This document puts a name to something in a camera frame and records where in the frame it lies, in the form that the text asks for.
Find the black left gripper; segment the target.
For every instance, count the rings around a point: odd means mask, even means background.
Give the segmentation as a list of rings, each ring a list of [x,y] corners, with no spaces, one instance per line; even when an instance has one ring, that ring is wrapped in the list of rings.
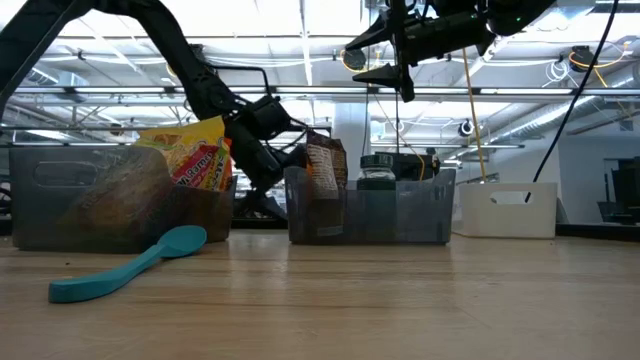
[[[230,154],[235,166],[244,172],[256,191],[250,194],[249,207],[269,218],[287,220],[285,210],[276,199],[264,192],[283,179],[285,168],[306,165],[305,146],[297,145],[290,153],[273,150],[238,121],[227,124],[225,136],[231,139]]]

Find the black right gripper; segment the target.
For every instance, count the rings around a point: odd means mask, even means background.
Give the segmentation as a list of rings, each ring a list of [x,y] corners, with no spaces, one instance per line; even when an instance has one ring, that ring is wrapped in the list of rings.
[[[405,1],[391,1],[390,15],[389,11],[380,12],[376,21],[345,49],[358,50],[391,38],[396,66],[385,64],[356,74],[352,80],[397,89],[402,100],[410,102],[415,98],[410,67],[417,66],[422,60],[441,59],[469,46],[476,46],[482,55],[495,39],[487,28],[484,14],[475,8],[474,1],[470,4],[453,1],[452,5],[447,8],[443,3],[443,13],[431,18],[414,11],[413,5],[408,6]]]

